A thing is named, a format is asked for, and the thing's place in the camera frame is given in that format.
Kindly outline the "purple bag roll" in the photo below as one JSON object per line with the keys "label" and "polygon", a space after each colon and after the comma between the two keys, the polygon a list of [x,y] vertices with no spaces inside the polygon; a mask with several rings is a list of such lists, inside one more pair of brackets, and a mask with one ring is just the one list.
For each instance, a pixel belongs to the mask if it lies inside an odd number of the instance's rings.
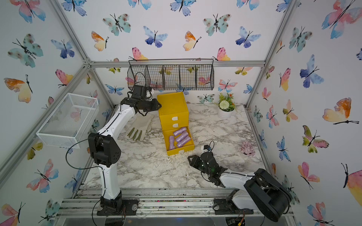
{"label": "purple bag roll", "polygon": [[175,149],[174,142],[175,142],[175,137],[171,135],[169,137],[169,150]]}
{"label": "purple bag roll", "polygon": [[177,147],[181,148],[181,147],[185,146],[190,141],[191,141],[191,137],[187,136],[183,140],[181,140],[180,142],[177,143]]}
{"label": "purple bag roll", "polygon": [[182,128],[180,128],[180,129],[178,129],[177,131],[175,131],[175,132],[173,133],[173,135],[174,135],[175,137],[177,137],[177,136],[181,135],[183,132],[185,132],[186,130],[187,130],[186,127],[182,127]]}
{"label": "purple bag roll", "polygon": [[176,142],[177,143],[180,143],[181,141],[183,141],[187,136],[188,136],[188,132],[187,131],[184,131],[180,136],[178,136],[176,138]]}

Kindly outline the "yellow drawer cabinet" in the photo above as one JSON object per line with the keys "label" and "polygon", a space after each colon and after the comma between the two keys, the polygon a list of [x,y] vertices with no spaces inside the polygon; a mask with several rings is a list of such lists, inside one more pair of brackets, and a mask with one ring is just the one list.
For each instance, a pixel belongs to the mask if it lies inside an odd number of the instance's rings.
{"label": "yellow drawer cabinet", "polygon": [[[195,145],[189,129],[189,110],[184,94],[182,92],[162,94],[157,96],[157,100],[162,105],[158,113],[167,155],[172,156],[194,150]],[[185,146],[178,148],[175,137],[175,149],[169,150],[169,137],[182,127],[187,128],[191,141]]]}

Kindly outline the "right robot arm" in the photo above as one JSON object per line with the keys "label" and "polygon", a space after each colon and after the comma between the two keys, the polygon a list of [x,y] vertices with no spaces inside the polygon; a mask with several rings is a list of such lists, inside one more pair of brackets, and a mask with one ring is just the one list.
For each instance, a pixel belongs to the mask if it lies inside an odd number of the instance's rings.
{"label": "right robot arm", "polygon": [[242,173],[222,167],[209,145],[204,146],[200,156],[189,156],[188,162],[207,182],[232,189],[225,199],[214,200],[213,209],[217,215],[246,215],[260,211],[267,219],[278,222],[290,209],[290,192],[264,169]]}

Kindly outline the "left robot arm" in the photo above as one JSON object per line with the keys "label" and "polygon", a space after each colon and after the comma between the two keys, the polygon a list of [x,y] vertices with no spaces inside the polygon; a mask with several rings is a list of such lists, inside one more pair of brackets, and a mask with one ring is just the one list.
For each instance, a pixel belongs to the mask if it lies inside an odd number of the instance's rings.
{"label": "left robot arm", "polygon": [[117,179],[117,162],[121,157],[118,137],[129,120],[137,116],[130,128],[131,137],[142,140],[153,119],[149,112],[159,110],[162,105],[152,97],[150,86],[134,85],[114,111],[106,125],[97,133],[89,135],[90,155],[100,169],[102,180],[102,202],[114,203],[121,200],[121,190]]}

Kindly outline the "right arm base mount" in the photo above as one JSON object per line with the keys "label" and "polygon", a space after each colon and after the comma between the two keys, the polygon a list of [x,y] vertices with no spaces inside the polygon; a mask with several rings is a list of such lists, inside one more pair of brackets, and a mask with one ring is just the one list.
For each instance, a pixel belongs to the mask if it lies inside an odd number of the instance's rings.
{"label": "right arm base mount", "polygon": [[214,199],[213,210],[215,215],[253,214],[257,206],[244,191],[234,189],[226,198]]}

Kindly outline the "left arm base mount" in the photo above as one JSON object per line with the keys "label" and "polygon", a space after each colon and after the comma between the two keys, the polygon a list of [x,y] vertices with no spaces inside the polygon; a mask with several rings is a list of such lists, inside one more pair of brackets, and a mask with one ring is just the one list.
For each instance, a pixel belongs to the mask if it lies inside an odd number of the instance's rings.
{"label": "left arm base mount", "polygon": [[97,216],[135,216],[138,206],[137,199],[123,199],[121,194],[115,199],[101,197]]}

